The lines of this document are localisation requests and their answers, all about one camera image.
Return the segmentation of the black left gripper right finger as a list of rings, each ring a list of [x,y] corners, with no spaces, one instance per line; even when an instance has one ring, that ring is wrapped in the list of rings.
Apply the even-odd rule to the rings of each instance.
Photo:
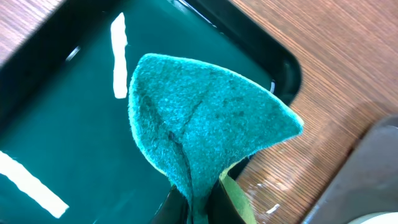
[[[209,224],[246,224],[235,209],[220,180],[214,184],[206,204]]]

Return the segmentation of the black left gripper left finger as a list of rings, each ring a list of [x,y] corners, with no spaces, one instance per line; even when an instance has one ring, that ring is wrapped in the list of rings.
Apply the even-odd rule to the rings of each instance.
[[[169,194],[154,217],[149,222],[150,224],[186,224],[188,218],[189,205],[187,199],[173,185]]]

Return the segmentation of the green yellow sponge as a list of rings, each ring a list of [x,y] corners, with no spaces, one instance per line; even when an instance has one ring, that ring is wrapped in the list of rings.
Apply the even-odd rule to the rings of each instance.
[[[188,200],[190,223],[222,172],[303,131],[303,120],[257,83],[217,65],[145,54],[129,86],[132,136]]]

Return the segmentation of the white top plate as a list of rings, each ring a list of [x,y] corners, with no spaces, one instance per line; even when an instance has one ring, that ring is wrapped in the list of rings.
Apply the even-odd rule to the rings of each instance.
[[[361,216],[348,224],[398,224],[397,212],[378,212]]]

